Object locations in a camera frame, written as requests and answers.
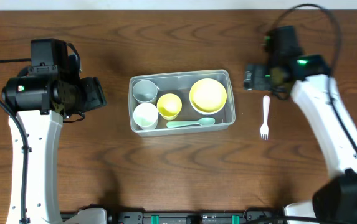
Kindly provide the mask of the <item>yellow plastic bowl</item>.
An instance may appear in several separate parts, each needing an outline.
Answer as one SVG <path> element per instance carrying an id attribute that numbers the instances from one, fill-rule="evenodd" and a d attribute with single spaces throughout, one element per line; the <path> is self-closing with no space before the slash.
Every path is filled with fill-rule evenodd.
<path id="1" fill-rule="evenodd" d="M 221 82 L 203 78 L 198 80 L 189 91 L 191 105 L 196 105 L 200 110 L 212 112 L 227 101 L 227 91 Z"/>

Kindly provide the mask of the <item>white plastic cup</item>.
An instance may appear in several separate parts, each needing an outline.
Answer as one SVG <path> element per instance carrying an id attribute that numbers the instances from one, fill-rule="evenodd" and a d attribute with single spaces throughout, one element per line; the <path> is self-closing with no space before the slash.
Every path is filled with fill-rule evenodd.
<path id="1" fill-rule="evenodd" d="M 158 109 L 152 103 L 139 104 L 133 112 L 134 122 L 143 130 L 155 129 L 158 124 Z"/>

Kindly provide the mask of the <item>white plastic bowl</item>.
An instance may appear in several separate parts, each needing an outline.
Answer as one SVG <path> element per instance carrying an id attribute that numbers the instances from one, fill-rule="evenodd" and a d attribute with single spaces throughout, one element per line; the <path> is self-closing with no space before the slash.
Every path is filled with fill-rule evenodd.
<path id="1" fill-rule="evenodd" d="M 192 107 L 193 107 L 193 109 L 195 110 L 195 111 L 197 111 L 199 114 L 202 114 L 202 115 L 213 115 L 213 114 L 216 114 L 216 113 L 218 113 L 218 112 L 220 112 L 225 106 L 223 105 L 223 106 L 221 106 L 220 108 L 218 108 L 218 109 L 216 109 L 216 110 L 214 110 L 214 111 L 212 111 L 212 112 L 207 112 L 207 111 L 202 111 L 202 110 L 200 110 L 198 107 L 196 107 L 196 105 L 191 105 Z"/>

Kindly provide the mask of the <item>mint green plastic spoon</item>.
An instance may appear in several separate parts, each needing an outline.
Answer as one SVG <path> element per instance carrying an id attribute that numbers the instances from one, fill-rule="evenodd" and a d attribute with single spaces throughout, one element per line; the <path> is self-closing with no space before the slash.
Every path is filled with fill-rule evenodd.
<path id="1" fill-rule="evenodd" d="M 168 121 L 166 123 L 167 128 L 180 128 L 186 126 L 207 126 L 215 124 L 216 120 L 214 118 L 204 117 L 195 121 Z"/>

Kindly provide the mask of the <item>yellow plastic cup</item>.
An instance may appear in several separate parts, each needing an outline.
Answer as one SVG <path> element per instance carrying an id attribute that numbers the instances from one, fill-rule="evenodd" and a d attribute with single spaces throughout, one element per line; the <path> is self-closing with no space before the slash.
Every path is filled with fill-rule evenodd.
<path id="1" fill-rule="evenodd" d="M 159 98 L 156 107 L 165 120 L 172 121 L 181 112 L 182 101 L 178 95 L 167 93 Z"/>

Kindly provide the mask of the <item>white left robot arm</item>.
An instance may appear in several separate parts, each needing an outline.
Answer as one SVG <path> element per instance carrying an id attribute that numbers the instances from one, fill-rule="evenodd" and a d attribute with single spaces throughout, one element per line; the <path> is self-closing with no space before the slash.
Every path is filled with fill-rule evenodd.
<path id="1" fill-rule="evenodd" d="M 26 75 L 3 89 L 12 108 L 8 223 L 63 223 L 57 195 L 57 150 L 64 121 L 106 104 L 97 78 Z"/>

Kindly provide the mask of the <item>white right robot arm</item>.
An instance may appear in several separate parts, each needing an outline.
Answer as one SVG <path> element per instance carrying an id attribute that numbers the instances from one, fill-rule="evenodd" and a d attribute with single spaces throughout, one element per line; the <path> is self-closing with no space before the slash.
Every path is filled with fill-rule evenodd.
<path id="1" fill-rule="evenodd" d="M 272 59 L 245 69 L 246 90 L 289 93 L 305 115 L 323 153 L 330 181 L 311 200 L 287 205 L 283 212 L 299 223 L 357 223 L 357 128 L 346 110 L 331 68 L 321 55 Z"/>

